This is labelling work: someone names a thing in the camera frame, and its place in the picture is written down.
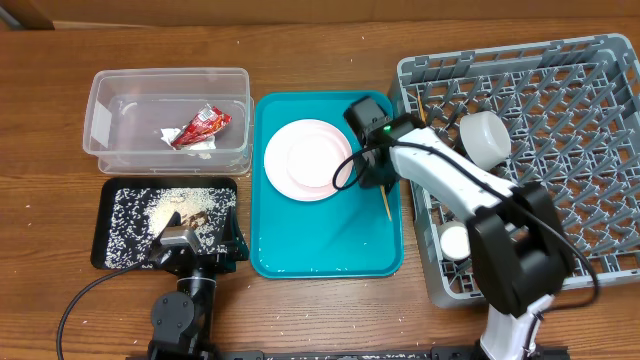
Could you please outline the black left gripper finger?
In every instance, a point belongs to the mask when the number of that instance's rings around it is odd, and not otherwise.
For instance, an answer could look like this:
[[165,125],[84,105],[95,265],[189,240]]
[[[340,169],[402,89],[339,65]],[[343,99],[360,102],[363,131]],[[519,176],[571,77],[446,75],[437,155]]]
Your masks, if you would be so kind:
[[230,208],[227,215],[227,247],[228,254],[234,261],[246,261],[249,248],[239,227],[236,210]]
[[169,218],[169,220],[167,221],[166,225],[164,226],[164,228],[162,230],[159,231],[158,235],[156,236],[156,238],[161,238],[163,233],[170,228],[173,227],[177,227],[181,225],[181,215],[179,212],[174,212],[171,217]]

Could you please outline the wooden chopstick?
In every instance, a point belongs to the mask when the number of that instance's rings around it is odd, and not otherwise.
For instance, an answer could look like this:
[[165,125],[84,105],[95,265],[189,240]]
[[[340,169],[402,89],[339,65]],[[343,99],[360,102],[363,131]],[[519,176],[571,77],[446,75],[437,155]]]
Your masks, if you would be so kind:
[[419,116],[421,121],[425,124],[425,126],[427,126],[427,119],[426,119],[426,115],[425,115],[425,109],[424,109],[424,105],[421,99],[421,96],[418,95],[417,96],[417,103],[418,103],[418,111],[419,111]]
[[388,218],[388,220],[389,220],[390,222],[392,222],[392,221],[393,221],[393,218],[392,218],[391,209],[390,209],[390,206],[389,206],[389,201],[388,201],[388,195],[387,195],[387,192],[386,192],[386,187],[385,187],[384,185],[380,185],[380,187],[379,187],[379,188],[380,188],[380,192],[381,192],[381,196],[382,196],[383,204],[384,204],[384,207],[385,207],[385,211],[386,211],[386,214],[387,214],[387,218]]

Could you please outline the pink small plate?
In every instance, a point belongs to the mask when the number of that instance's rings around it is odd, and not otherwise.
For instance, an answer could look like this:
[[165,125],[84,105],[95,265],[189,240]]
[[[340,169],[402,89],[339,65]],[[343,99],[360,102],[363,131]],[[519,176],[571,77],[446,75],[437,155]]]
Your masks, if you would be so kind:
[[331,184],[336,169],[350,154],[350,146],[334,135],[310,135],[289,148],[286,169],[300,185],[321,188]]

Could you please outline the white large plate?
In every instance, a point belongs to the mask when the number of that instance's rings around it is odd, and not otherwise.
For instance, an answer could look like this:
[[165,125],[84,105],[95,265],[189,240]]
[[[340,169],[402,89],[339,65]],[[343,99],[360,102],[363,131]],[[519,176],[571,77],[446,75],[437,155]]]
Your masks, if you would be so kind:
[[264,170],[271,185],[296,201],[313,202],[332,196],[336,186],[346,184],[352,155],[345,135],[334,125],[317,120],[291,122],[269,140]]

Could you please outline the white tissue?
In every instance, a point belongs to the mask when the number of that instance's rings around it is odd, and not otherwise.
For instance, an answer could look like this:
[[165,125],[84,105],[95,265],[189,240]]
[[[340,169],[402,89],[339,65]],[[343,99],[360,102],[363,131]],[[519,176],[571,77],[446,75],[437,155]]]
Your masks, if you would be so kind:
[[[182,130],[179,128],[161,128],[161,140],[175,149],[172,142],[181,134]],[[189,144],[182,147],[182,150],[198,150],[198,153],[189,153],[189,156],[198,156],[201,159],[210,159],[212,157],[211,150],[216,148],[216,137],[214,135],[208,137],[205,140]]]

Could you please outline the red snack wrapper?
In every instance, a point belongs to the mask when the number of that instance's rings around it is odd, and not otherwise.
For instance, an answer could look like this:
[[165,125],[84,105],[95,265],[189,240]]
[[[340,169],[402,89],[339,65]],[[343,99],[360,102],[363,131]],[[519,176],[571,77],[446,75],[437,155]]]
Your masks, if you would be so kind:
[[232,121],[229,114],[215,106],[206,104],[186,125],[182,132],[170,143],[175,149],[200,143],[214,136]]

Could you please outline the grey bowl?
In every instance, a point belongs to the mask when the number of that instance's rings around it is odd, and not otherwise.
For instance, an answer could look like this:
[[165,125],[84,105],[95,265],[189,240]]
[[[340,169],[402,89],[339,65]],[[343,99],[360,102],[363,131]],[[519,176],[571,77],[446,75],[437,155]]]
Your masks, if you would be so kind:
[[493,169],[511,154],[508,130],[492,111],[464,116],[459,135],[468,157],[485,171]]

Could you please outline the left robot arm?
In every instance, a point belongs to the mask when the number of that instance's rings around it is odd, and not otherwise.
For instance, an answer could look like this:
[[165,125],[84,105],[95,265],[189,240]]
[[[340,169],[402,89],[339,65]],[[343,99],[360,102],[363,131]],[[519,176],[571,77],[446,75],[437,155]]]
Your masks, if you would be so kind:
[[66,322],[80,299],[101,283],[144,266],[152,266],[177,277],[176,289],[161,295],[153,304],[150,320],[153,336],[148,344],[148,359],[220,359],[216,345],[210,342],[216,277],[236,271],[236,263],[249,258],[237,221],[229,209],[219,240],[209,252],[200,249],[195,230],[179,223],[174,213],[167,226],[151,243],[145,259],[89,283],[77,293],[61,316],[55,338],[56,355],[64,358],[63,333]]

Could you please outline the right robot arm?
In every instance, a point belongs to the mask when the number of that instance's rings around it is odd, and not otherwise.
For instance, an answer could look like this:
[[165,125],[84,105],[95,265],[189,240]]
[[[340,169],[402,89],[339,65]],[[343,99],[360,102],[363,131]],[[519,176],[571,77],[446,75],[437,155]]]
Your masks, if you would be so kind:
[[555,296],[583,265],[600,294],[597,274],[567,239],[549,192],[539,183],[516,185],[457,153],[419,117],[393,118],[369,96],[353,102],[344,118],[361,146],[346,160],[355,184],[390,190],[410,180],[443,202],[468,231],[475,276],[489,304],[485,331],[472,346],[432,349],[432,359],[566,359],[565,347],[536,343],[546,314],[568,310]]

